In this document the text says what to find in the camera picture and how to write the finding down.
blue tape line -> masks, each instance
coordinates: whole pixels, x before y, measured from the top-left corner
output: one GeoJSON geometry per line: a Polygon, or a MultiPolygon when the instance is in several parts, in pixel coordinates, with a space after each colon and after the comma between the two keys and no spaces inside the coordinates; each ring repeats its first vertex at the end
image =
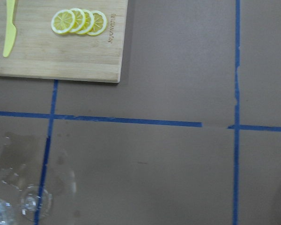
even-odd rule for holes
{"type": "Polygon", "coordinates": [[[238,68],[240,66],[240,0],[236,0],[235,22],[235,129],[234,129],[234,179],[233,179],[233,225],[238,224],[238,188],[239,188],[239,129],[240,129],[240,90],[238,68]]]}
{"type": "Polygon", "coordinates": [[[113,123],[153,124],[153,125],[197,127],[197,128],[202,127],[202,123],[200,123],[200,122],[171,121],[171,120],[142,120],[142,119],[94,117],[94,116],[72,116],[72,115],[54,115],[54,119],[56,119],[56,120],[82,120],[82,121],[96,121],[96,122],[113,122],[113,123]]]}
{"type": "Polygon", "coordinates": [[[43,189],[44,189],[44,184],[45,184],[45,180],[46,180],[47,165],[48,165],[49,154],[50,154],[51,136],[52,136],[52,131],[53,131],[54,113],[55,113],[55,106],[56,106],[56,99],[57,99],[57,90],[58,90],[58,80],[54,80],[47,140],[46,140],[46,146],[45,146],[45,152],[44,152],[42,174],[41,174],[39,190],[38,190],[39,200],[37,203],[37,210],[34,215],[34,224],[35,225],[38,225],[39,214],[40,214],[40,209],[41,209],[41,205],[42,205],[43,189]]]}
{"type": "MultiPolygon", "coordinates": [[[[235,129],[235,126],[231,125],[228,127],[228,129],[235,129]]],[[[254,126],[254,125],[240,125],[239,129],[240,130],[281,132],[281,127],[266,127],[266,126],[254,126]]]]}
{"type": "Polygon", "coordinates": [[[4,112],[4,111],[0,111],[0,116],[24,117],[24,118],[41,118],[41,119],[49,119],[50,118],[50,114],[27,113],[27,112],[4,112]]]}

lemon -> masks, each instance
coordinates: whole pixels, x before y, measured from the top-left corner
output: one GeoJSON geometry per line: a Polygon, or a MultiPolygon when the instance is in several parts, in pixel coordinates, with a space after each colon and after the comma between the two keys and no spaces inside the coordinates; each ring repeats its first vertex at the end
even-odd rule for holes
{"type": "Polygon", "coordinates": [[[91,11],[89,11],[87,9],[83,9],[83,12],[86,17],[85,24],[80,31],[76,32],[76,34],[88,33],[94,27],[94,24],[95,24],[95,18],[94,18],[94,15],[91,13],[91,11]]]}
{"type": "Polygon", "coordinates": [[[68,33],[75,24],[75,14],[71,10],[58,11],[51,20],[51,28],[57,34],[68,33]]]}
{"type": "Polygon", "coordinates": [[[70,9],[75,15],[75,24],[74,27],[70,30],[70,33],[75,33],[82,29],[85,24],[85,13],[82,9],[72,8],[70,9]]]}
{"type": "Polygon", "coordinates": [[[106,29],[107,19],[106,19],[106,16],[104,15],[104,13],[102,13],[98,10],[91,11],[91,13],[95,17],[95,25],[90,30],[90,32],[87,34],[91,35],[91,36],[96,36],[96,35],[101,34],[106,29]]]}

knife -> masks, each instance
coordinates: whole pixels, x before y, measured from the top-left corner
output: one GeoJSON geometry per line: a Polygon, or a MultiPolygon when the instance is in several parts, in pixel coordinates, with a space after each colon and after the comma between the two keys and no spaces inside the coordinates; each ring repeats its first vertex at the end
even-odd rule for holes
{"type": "Polygon", "coordinates": [[[13,49],[15,43],[15,36],[17,34],[17,29],[13,24],[14,10],[15,10],[15,0],[6,0],[6,33],[5,33],[5,43],[3,50],[3,57],[8,57],[11,50],[13,49]]]}

knife handle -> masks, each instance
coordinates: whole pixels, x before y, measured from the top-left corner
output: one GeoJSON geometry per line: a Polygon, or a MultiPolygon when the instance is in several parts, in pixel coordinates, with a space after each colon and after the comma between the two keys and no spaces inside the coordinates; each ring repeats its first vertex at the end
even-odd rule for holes
{"type": "Polygon", "coordinates": [[[14,20],[15,0],[6,0],[6,23],[12,23],[14,20]]]}

wooden cutting board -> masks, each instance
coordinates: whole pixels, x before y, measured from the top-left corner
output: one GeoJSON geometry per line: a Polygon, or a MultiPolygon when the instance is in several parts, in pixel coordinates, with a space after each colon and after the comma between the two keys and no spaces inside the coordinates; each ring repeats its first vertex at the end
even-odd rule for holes
{"type": "Polygon", "coordinates": [[[2,56],[6,1],[0,0],[0,76],[118,83],[128,0],[17,0],[15,45],[2,56]],[[61,9],[105,13],[108,26],[96,37],[57,35],[51,19],[61,9]]]}

